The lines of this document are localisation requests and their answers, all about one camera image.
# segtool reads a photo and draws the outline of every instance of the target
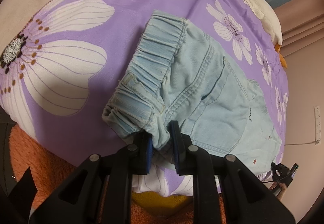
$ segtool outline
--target wire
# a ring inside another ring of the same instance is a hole
[[[298,146],[298,145],[310,145],[310,144],[318,144],[320,141],[319,140],[316,140],[316,141],[313,141],[313,142],[310,142],[310,143],[302,143],[302,144],[287,144],[285,146]]]
[[[291,174],[284,176],[283,178],[279,179],[279,181],[281,181],[282,179],[285,179],[286,177],[291,176]],[[266,182],[262,182],[262,183],[271,183],[271,182],[275,182],[275,181],[266,181]]]

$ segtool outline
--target purple bedsheet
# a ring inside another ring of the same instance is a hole
[[[22,31],[29,38],[23,55],[14,61],[17,69],[10,67],[8,74],[6,68],[0,70],[1,89],[16,80],[11,94],[1,91],[1,106],[42,146],[74,165],[92,153],[115,153],[124,142],[102,121],[101,114],[154,9],[190,19],[223,46],[248,79],[259,83],[282,139],[282,153],[286,73],[270,36],[243,0],[54,0]],[[71,45],[62,45],[61,40]],[[67,52],[72,49],[74,55]],[[84,87],[74,83],[78,79]],[[20,103],[15,98],[19,93]],[[155,165],[145,178],[134,177],[133,186],[137,192],[153,190],[164,196],[192,194],[190,176],[180,177]]]

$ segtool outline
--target light blue denim shorts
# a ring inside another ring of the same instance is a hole
[[[171,120],[194,144],[234,154],[255,174],[271,169],[281,145],[257,82],[188,19],[161,11],[152,14],[102,117],[126,143],[131,133],[151,133],[162,166],[172,161]]]

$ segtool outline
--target wall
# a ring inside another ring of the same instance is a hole
[[[324,121],[324,38],[285,57],[289,84],[286,144],[315,140],[314,106]],[[285,146],[282,163],[299,165],[283,203],[298,222],[308,212],[324,187],[324,123],[320,145]]]

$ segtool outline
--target power strip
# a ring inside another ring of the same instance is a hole
[[[320,107],[315,106],[315,145],[319,145],[321,143],[321,114]]]

